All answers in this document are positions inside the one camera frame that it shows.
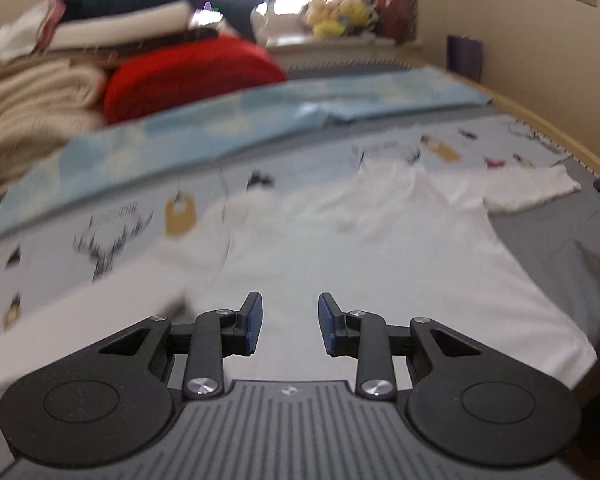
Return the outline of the red folded blanket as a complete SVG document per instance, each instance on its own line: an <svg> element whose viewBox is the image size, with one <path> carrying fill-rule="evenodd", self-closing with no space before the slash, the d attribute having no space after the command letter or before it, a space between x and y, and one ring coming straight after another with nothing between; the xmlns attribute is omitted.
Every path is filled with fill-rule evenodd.
<svg viewBox="0 0 600 480"><path fill-rule="evenodd" d="M115 125L286 80L264 49L223 35L155 50L124 63L108 81L102 114L107 124Z"/></svg>

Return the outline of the white pink garment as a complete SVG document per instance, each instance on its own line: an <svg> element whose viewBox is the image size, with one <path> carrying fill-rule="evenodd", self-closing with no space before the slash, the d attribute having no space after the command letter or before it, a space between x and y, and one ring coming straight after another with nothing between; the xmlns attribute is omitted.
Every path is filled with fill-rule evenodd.
<svg viewBox="0 0 600 480"><path fill-rule="evenodd" d="M66 10L62 0L41 0L0 28L0 63L44 49Z"/></svg>

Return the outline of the cream folded blanket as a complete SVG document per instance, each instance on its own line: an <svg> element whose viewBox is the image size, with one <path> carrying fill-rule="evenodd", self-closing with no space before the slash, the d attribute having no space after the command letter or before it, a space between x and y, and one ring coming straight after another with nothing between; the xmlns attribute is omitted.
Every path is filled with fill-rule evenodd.
<svg viewBox="0 0 600 480"><path fill-rule="evenodd" d="M107 74L68 60L0 81L0 196L40 160L105 125Z"/></svg>

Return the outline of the yellow plush toys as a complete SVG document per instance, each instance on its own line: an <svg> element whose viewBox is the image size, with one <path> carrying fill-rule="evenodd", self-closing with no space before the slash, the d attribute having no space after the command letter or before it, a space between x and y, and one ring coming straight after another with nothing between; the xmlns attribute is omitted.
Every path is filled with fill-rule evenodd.
<svg viewBox="0 0 600 480"><path fill-rule="evenodd" d="M299 14L300 24L316 39L362 34L376 23L376 13L365 0L311 0Z"/></svg>

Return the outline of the white folded quilt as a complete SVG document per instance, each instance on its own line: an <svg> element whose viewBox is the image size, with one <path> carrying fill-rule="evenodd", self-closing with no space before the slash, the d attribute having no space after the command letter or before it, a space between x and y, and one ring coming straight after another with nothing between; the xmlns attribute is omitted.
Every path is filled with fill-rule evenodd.
<svg viewBox="0 0 600 480"><path fill-rule="evenodd" d="M106 18L74 21L56 27L47 49L82 50L135 44L186 32L193 10L186 1Z"/></svg>

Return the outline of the white t-shirt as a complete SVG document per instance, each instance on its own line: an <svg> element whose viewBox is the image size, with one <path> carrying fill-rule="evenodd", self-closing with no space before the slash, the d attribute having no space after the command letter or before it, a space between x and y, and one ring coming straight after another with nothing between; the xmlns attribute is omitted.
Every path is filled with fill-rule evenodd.
<svg viewBox="0 0 600 480"><path fill-rule="evenodd" d="M207 211L179 240L24 316L0 336L0 387L151 315L233 309L256 290L257 350L233 378L350 379L317 323L323 292L394 324L426 316L574 386L588 337L498 238L490 218L576 192L562 166L429 172L373 162L354 177L278 194L256 188Z"/></svg>

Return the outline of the dark red cushion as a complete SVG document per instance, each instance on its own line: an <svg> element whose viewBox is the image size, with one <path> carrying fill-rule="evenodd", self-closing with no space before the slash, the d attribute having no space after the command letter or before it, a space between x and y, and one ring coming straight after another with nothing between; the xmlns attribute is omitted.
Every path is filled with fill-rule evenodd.
<svg viewBox="0 0 600 480"><path fill-rule="evenodd" d="M379 35L405 44L417 36L418 0L375 0Z"/></svg>

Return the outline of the purple bag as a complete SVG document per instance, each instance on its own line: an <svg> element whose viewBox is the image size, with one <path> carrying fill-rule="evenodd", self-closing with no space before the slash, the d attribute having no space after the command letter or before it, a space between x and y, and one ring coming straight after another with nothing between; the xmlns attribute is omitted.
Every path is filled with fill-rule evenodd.
<svg viewBox="0 0 600 480"><path fill-rule="evenodd" d="M468 36L446 37L446 69L479 82L483 68L483 43Z"/></svg>

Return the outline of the light blue folded sheet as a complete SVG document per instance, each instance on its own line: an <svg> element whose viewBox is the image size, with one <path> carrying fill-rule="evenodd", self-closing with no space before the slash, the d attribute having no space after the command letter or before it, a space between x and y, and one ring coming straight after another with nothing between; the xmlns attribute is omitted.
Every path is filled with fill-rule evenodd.
<svg viewBox="0 0 600 480"><path fill-rule="evenodd" d="M0 240L163 174L285 136L362 119L485 106L486 93L433 67L292 80L200 101L71 140L0 205Z"/></svg>

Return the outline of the deer print bed sheet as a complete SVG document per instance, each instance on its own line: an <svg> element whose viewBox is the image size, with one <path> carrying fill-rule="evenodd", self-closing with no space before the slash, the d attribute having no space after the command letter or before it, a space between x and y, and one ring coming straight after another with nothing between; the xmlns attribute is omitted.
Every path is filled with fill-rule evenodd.
<svg viewBox="0 0 600 480"><path fill-rule="evenodd" d="M26 314L177 240L211 208L256 188L287 194L347 179L378 160L428 171L548 168L568 154L545 134L493 107L356 120L252 142L106 188L0 231L0 333Z"/></svg>

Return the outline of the dark teal shark plush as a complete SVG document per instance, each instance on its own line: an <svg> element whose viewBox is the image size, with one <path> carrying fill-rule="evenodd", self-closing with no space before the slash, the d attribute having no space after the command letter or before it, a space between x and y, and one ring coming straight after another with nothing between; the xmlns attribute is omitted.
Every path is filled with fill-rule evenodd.
<svg viewBox="0 0 600 480"><path fill-rule="evenodd" d="M61 23L90 20L127 14L137 11L165 6L176 2L186 2L194 11L210 8L219 12L225 21L239 35L251 42L256 42L256 35L251 25L251 12L260 4L276 0L61 0L66 6Z"/></svg>

